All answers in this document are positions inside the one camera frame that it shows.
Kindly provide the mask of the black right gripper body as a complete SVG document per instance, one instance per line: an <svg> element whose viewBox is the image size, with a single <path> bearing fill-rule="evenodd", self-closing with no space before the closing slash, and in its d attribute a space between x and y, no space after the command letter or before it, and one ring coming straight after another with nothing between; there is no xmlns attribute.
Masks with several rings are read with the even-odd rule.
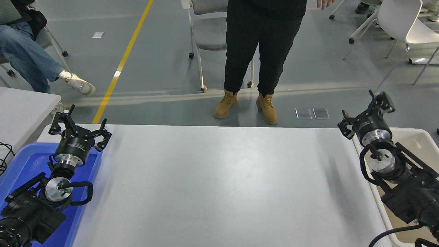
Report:
<svg viewBox="0 0 439 247"><path fill-rule="evenodd" d="M376 140L392 140L392 133L382 117L368 116L357 118L353 123L360 144L370 144Z"/></svg>

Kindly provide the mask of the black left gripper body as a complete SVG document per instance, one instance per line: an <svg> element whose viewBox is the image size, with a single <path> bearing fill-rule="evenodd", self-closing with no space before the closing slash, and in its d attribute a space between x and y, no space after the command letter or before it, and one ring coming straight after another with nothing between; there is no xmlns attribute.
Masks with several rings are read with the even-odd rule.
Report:
<svg viewBox="0 0 439 247"><path fill-rule="evenodd" d="M92 146L93 141L91 138L83 139L71 135L62 136L54 157L56 160L61 160L63 156L72 155L80 160L86 160Z"/></svg>

